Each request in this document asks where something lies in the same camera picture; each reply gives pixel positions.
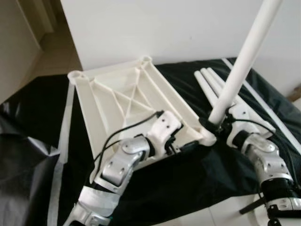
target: black cable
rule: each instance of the black cable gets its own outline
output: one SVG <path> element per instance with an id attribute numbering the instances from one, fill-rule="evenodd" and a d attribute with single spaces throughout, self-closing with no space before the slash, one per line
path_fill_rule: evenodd
<path id="1" fill-rule="evenodd" d="M 235 121 L 245 121 L 245 122 L 250 122 L 250 123 L 253 123 L 253 124 L 256 124 L 256 125 L 259 125 L 263 128 L 265 128 L 267 131 L 269 131 L 271 134 L 275 135 L 275 137 L 279 140 L 279 142 L 281 143 L 282 141 L 282 138 L 275 132 L 273 132 L 271 129 L 269 129 L 268 127 L 256 122 L 256 121 L 253 121 L 253 120 L 248 120 L 248 119 L 235 119 L 233 117 L 230 117 L 230 120 L 232 122 L 235 122 Z M 289 162 L 290 162 L 290 165 L 291 165 L 291 171 L 292 171 L 292 176 L 293 176 L 293 180 L 295 182 L 296 185 L 298 185 L 298 180 L 297 180 L 297 176 L 296 176 L 296 171 L 295 171 L 295 167 L 294 167 L 294 163 L 293 163 L 293 159 L 292 159 L 292 156 L 289 152 L 289 150 L 287 150 L 286 148 L 283 148 L 282 145 L 279 145 L 280 143 L 277 144 L 277 146 L 280 146 L 280 148 L 282 148 L 285 153 L 288 155 L 288 159 L 289 159 Z"/>
<path id="2" fill-rule="evenodd" d="M 101 165 L 101 162 L 102 162 L 102 159 L 103 159 L 103 153 L 104 153 L 110 146 L 112 146 L 112 145 L 114 144 L 114 143 L 113 143 L 113 144 L 111 144 L 110 146 L 107 147 L 107 144 L 108 144 L 109 140 L 110 140 L 113 136 L 115 136 L 116 134 L 118 134 L 118 133 L 120 133 L 120 132 L 122 132 L 122 131 L 124 131 L 124 130 L 128 130 L 128 129 L 130 129 L 130 128 L 139 126 L 139 125 L 141 125 L 141 124 L 147 122 L 148 120 L 152 119 L 154 116 L 158 116 L 158 117 L 159 117 L 162 113 L 163 113 L 163 111 L 161 111 L 161 112 L 155 112 L 154 114 L 152 114 L 151 116 L 149 116 L 148 118 L 146 118 L 146 119 L 144 119 L 144 120 L 142 120 L 142 121 L 140 121 L 140 122 L 137 122 L 137 123 L 135 123 L 135 124 L 133 124 L 133 125 L 124 127 L 124 128 L 122 128 L 122 129 L 119 129 L 119 130 L 115 131 L 114 133 L 112 133 L 112 134 L 107 138 L 107 140 L 105 141 L 105 143 L 104 143 L 104 145 L 103 145 L 102 151 L 101 151 L 101 152 L 96 156 L 96 158 L 94 159 L 94 162 L 95 162 L 95 161 L 97 160 L 97 158 L 99 157 L 99 163 L 98 163 L 98 166 L 97 166 L 97 171 L 99 171 L 99 169 L 100 169 L 100 165 Z"/>

